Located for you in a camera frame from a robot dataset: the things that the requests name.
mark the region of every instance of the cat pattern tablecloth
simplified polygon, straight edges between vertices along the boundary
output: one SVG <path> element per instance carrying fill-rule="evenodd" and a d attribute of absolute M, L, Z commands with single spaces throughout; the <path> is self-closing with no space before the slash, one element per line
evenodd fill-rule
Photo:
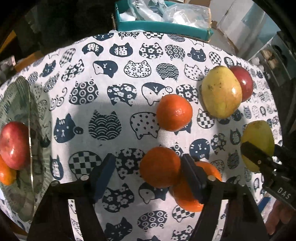
<path fill-rule="evenodd" d="M 252 96 L 222 120 L 209 115 L 200 92 L 203 78 L 218 65 L 244 67 L 254 87 Z M 141 159 L 155 146 L 212 163 L 223 181 L 246 184 L 257 202 L 265 193 L 261 174 L 245 168 L 239 143 L 249 122 L 265 120 L 275 143 L 281 144 L 277 109 L 263 73 L 218 47 L 174 35 L 113 32 L 56 50 L 18 75 L 28 80 L 38 103 L 41 146 L 50 151 L 52 180 L 76 180 L 100 165 L 107 153 L 116 156 L 116 169 L 95 205 L 110 241 L 188 240 L 193 232 L 200 213 L 182 209 L 168 188 L 154 188 L 140 177 Z M 2 85 L 0 98 L 18 75 Z M 177 132 L 164 131 L 157 123 L 157 104 L 171 93 L 193 108 L 191 122 Z M 22 222 L 3 195 L 0 207 L 28 231 L 30 222 Z M 71 215 L 73 207 L 69 205 Z M 223 201 L 213 240 L 220 240 L 225 208 Z M 83 240 L 75 217 L 73 230 Z"/>

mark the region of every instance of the transparent plate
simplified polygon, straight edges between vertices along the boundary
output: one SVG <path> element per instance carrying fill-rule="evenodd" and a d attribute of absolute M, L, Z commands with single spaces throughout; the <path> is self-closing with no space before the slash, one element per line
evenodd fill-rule
<path fill-rule="evenodd" d="M 0 102 L 0 128 L 10 121 L 23 122 L 28 126 L 31 162 L 25 169 L 17 171 L 17 179 L 12 185 L 0 183 L 0 188 L 11 210 L 27 222 L 32 220 L 51 180 L 48 180 L 49 156 L 43 158 L 40 146 L 42 130 L 38 106 L 28 82 L 22 76 L 8 86 Z"/>

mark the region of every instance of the mango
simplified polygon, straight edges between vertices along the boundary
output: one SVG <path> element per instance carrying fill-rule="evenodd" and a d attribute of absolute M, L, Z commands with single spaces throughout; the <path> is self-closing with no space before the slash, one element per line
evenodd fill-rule
<path fill-rule="evenodd" d="M 257 120 L 250 122 L 244 130 L 241 143 L 244 143 L 246 141 L 252 143 L 269 156 L 273 156 L 274 138 L 272 136 L 271 129 L 269 128 L 269 125 L 266 121 Z M 244 155 L 242 155 L 242 159 L 246 164 L 246 167 L 251 172 L 259 172 L 259 167 L 251 162 Z"/>
<path fill-rule="evenodd" d="M 202 82 L 202 99 L 210 115 L 226 119 L 242 102 L 242 88 L 232 71 L 216 66 Z"/>

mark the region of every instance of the red apple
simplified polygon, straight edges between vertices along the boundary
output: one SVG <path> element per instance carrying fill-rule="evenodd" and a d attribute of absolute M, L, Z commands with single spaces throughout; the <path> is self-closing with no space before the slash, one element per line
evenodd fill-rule
<path fill-rule="evenodd" d="M 21 170 L 30 164 L 29 131 L 25 124 L 12 121 L 2 128 L 0 155 L 14 170 Z"/>
<path fill-rule="evenodd" d="M 247 70 L 241 66 L 231 66 L 229 69 L 235 75 L 242 88 L 242 102 L 249 99 L 253 93 L 253 80 Z"/>

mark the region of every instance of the blue box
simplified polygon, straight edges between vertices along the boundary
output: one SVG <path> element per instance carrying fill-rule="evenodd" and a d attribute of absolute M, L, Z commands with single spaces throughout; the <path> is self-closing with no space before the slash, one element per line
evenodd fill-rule
<path fill-rule="evenodd" d="M 175 4 L 174 2 L 165 1 L 167 6 Z M 129 9 L 127 0 L 120 0 L 115 3 L 115 18 L 118 31 L 132 31 L 142 29 L 147 32 L 176 34 L 188 36 L 202 41 L 209 41 L 213 34 L 212 29 L 209 30 L 194 28 L 176 23 L 154 22 L 154 21 L 127 21 L 120 19 L 120 13 L 124 13 Z"/>

